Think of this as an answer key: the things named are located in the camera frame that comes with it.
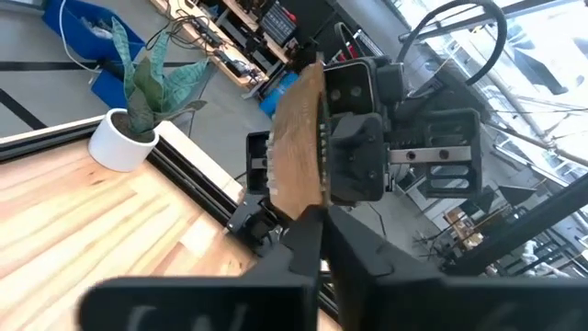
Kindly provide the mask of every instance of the white pot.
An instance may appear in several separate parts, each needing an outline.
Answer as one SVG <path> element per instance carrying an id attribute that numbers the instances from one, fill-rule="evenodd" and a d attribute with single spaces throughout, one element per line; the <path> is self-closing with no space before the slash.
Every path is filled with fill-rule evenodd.
<path id="1" fill-rule="evenodd" d="M 113 108 L 102 119 L 88 144 L 88 151 L 102 166 L 120 172 L 135 170 L 147 158 L 153 147 L 159 142 L 159 134 L 153 132 L 150 143 L 137 143 L 122 133 L 112 124 L 112 115 L 124 112 L 123 108 Z"/>

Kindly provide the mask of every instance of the green leaf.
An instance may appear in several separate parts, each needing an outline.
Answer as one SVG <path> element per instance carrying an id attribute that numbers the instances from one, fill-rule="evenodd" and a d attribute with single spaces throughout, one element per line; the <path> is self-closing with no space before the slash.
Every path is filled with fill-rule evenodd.
<path id="1" fill-rule="evenodd" d="M 160 84 L 164 83 L 164 62 L 165 54 L 167 53 L 167 42 L 169 41 L 169 35 L 162 32 L 157 36 L 157 41 L 153 45 L 151 51 L 151 75 Z"/>
<path id="2" fill-rule="evenodd" d="M 129 100 L 130 95 L 135 89 L 135 85 L 132 83 L 132 77 L 135 75 L 135 67 L 132 63 L 129 50 L 129 37 L 127 36 L 127 30 L 117 21 L 116 18 L 112 18 L 112 41 L 114 43 L 117 52 L 119 53 L 122 65 L 125 68 L 124 76 L 124 90 L 125 97 Z"/>
<path id="3" fill-rule="evenodd" d="M 152 77 L 151 72 L 151 60 L 148 57 L 144 57 L 139 65 L 137 65 L 133 82 L 145 95 L 151 111 L 160 112 L 164 102 L 164 87 Z"/>
<path id="4" fill-rule="evenodd" d="M 153 113 L 147 104 L 147 98 L 139 88 L 135 89 L 135 92 L 130 95 L 127 111 L 129 114 L 129 129 L 134 134 L 142 134 L 155 128 Z"/>
<path id="5" fill-rule="evenodd" d="M 196 100 L 188 103 L 182 110 L 175 111 L 173 113 L 154 114 L 155 115 L 155 126 L 164 120 L 173 120 L 176 117 L 185 114 L 187 112 L 196 112 L 204 108 L 208 104 L 204 100 Z"/>
<path id="6" fill-rule="evenodd" d="M 185 65 L 175 69 L 165 79 L 164 84 L 164 112 L 173 112 L 182 107 L 192 93 L 196 83 L 200 81 L 208 60 Z"/>

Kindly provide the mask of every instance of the black metal bracket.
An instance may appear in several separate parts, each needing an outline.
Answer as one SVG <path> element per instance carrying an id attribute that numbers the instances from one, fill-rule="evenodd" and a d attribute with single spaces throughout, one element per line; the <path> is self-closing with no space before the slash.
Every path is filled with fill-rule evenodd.
<path id="1" fill-rule="evenodd" d="M 229 231 L 263 257 L 288 228 L 289 217 L 273 207 L 268 196 L 247 193 L 227 222 Z"/>

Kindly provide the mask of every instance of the white cord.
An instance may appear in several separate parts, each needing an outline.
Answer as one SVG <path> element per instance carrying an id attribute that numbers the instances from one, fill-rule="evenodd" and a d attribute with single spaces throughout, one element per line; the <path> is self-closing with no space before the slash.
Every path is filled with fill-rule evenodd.
<path id="1" fill-rule="evenodd" d="M 67 0 L 63 0 L 62 1 L 62 5 L 59 7 L 59 31 L 60 34 L 62 36 L 62 41 L 63 41 L 63 49 L 65 50 L 65 54 L 67 54 L 67 57 L 70 58 L 70 60 L 72 60 L 75 64 L 79 65 L 80 67 L 86 69 L 87 71 L 89 71 L 90 73 L 99 73 L 100 70 L 97 69 L 91 69 L 86 67 L 85 65 L 79 63 L 77 60 L 75 60 L 73 58 L 73 56 L 70 54 L 70 52 L 67 50 L 67 42 L 65 42 L 65 35 L 63 34 L 63 9 L 65 8 L 65 2 Z"/>

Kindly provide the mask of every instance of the electronic equipment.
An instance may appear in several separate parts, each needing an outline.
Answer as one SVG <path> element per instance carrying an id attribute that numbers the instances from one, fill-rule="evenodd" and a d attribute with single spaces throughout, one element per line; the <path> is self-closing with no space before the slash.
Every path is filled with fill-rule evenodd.
<path id="1" fill-rule="evenodd" d="M 193 17 L 191 22 L 194 29 L 208 45 L 217 48 L 224 44 L 221 37 L 209 28 L 209 24 L 204 19 Z"/>
<path id="2" fill-rule="evenodd" d="M 254 61 L 254 53 L 267 49 L 267 40 L 264 38 L 264 30 L 258 27 L 257 30 L 253 31 L 249 26 L 240 26 L 241 32 L 245 36 L 245 47 L 243 48 L 243 55 L 250 60 Z"/>
<path id="3" fill-rule="evenodd" d="M 243 62 L 233 60 L 224 51 L 214 50 L 212 53 L 216 55 L 222 61 L 222 63 L 226 65 L 227 68 L 229 68 L 229 70 L 237 77 L 243 77 L 246 74 L 249 74 L 250 70 Z"/>
<path id="4" fill-rule="evenodd" d="M 284 46 L 294 36 L 296 17 L 276 1 L 261 18 L 259 26 L 278 45 Z"/>

